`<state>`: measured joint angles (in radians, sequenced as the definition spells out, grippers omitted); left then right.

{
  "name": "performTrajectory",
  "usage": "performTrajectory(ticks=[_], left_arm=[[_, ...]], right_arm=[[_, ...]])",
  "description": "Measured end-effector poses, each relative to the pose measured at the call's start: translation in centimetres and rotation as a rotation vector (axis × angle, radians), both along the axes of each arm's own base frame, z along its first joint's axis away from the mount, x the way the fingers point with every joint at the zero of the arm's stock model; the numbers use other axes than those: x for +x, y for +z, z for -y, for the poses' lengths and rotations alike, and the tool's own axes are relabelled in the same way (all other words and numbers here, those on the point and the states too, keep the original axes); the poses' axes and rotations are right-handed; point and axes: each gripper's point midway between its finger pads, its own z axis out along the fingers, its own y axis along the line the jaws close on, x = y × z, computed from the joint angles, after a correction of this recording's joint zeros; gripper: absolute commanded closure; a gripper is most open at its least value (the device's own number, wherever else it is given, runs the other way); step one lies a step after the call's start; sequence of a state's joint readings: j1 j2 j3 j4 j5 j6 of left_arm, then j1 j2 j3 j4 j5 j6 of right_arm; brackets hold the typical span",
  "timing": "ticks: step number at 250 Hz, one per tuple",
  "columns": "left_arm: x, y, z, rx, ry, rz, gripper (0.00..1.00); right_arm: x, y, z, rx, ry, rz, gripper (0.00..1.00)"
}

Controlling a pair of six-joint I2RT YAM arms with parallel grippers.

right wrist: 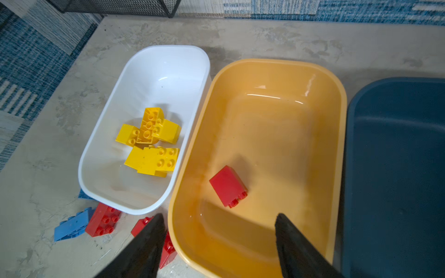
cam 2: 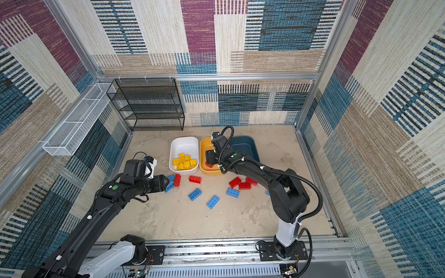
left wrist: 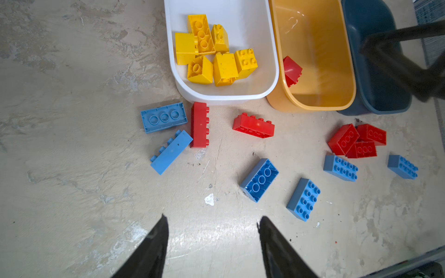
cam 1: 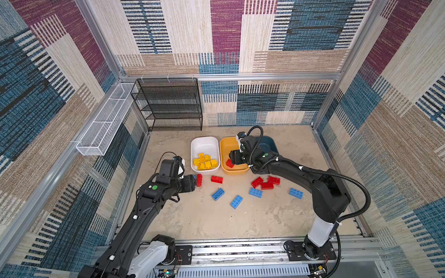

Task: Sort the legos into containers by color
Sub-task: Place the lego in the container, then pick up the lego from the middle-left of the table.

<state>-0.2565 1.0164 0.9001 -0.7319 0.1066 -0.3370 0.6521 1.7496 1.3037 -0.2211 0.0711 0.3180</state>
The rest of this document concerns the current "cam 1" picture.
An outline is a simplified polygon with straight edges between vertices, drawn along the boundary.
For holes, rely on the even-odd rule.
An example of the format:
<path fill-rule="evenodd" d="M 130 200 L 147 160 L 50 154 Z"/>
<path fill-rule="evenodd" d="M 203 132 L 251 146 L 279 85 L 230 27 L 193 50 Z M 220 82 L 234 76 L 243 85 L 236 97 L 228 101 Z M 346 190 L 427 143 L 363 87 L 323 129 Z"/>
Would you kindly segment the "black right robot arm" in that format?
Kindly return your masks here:
<path fill-rule="evenodd" d="M 316 214 L 311 230 L 304 239 L 304 254 L 317 259 L 323 254 L 330 237 L 335 233 L 340 216 L 349 206 L 351 197 L 344 182 L 329 169 L 321 174 L 284 158 L 277 152 L 260 147 L 260 137 L 240 132 L 236 135 L 238 149 L 229 153 L 233 164 L 247 164 L 255 174 L 271 174 L 303 187 L 312 194 Z"/>

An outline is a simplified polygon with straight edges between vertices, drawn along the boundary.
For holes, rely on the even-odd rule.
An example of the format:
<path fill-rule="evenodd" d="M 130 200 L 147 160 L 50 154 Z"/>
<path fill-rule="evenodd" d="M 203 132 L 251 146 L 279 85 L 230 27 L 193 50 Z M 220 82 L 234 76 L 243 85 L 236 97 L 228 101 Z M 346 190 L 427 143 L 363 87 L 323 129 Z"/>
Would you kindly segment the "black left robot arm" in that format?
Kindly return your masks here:
<path fill-rule="evenodd" d="M 132 212 L 118 235 L 92 266 L 83 266 L 80 278 L 144 278 L 158 264 L 175 260 L 175 239 L 165 235 L 155 236 L 142 253 L 137 251 L 165 203 L 168 200 L 177 203 L 181 193 L 194 191 L 197 180 L 184 174 L 184 165 L 185 160 L 180 156 L 161 162 L 160 171 L 139 188 Z"/>

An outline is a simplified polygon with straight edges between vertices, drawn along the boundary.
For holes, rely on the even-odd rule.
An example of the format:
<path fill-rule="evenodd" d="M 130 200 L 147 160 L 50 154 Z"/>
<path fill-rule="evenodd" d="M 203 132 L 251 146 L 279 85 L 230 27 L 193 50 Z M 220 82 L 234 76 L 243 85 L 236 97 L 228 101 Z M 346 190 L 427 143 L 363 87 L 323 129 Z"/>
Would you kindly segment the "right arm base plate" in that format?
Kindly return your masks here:
<path fill-rule="evenodd" d="M 330 241 L 322 247 L 318 247 L 311 242 L 294 242 L 287 240 L 283 247 L 289 261 L 317 261 L 335 260 L 337 253 Z"/>

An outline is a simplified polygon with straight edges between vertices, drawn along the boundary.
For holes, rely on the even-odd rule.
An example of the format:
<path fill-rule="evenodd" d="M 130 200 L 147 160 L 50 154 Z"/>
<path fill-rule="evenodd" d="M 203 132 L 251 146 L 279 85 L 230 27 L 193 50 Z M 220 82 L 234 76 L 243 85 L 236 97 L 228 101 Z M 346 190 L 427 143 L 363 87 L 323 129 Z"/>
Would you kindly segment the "red lego tall block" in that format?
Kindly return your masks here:
<path fill-rule="evenodd" d="M 229 167 L 230 169 L 232 169 L 235 165 L 231 162 L 230 159 L 228 159 L 228 160 L 226 161 L 226 166 Z"/>

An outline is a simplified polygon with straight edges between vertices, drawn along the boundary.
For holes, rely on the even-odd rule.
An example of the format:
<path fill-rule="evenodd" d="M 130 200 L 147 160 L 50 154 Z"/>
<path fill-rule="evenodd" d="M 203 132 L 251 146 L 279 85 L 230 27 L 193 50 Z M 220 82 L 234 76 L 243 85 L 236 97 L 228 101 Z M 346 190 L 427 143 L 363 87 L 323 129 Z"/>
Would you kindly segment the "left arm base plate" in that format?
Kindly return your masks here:
<path fill-rule="evenodd" d="M 166 262 L 168 263 L 168 265 L 177 267 L 182 265 L 191 265 L 192 255 L 193 255 L 192 245 L 179 245 L 176 246 L 175 252 L 173 253 L 173 257 L 171 259 L 167 259 Z"/>

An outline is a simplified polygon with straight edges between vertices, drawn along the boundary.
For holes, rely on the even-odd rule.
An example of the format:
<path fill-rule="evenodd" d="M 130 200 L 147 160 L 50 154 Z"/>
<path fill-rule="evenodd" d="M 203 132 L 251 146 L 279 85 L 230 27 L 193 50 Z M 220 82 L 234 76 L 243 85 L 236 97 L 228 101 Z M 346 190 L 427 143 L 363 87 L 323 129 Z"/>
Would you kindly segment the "yellow lego pile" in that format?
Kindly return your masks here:
<path fill-rule="evenodd" d="M 213 168 L 212 168 L 212 163 L 211 163 L 211 161 L 207 161 L 207 162 L 205 162 L 205 169 L 206 169 L 206 170 L 211 170 L 211 169 L 213 169 Z"/>

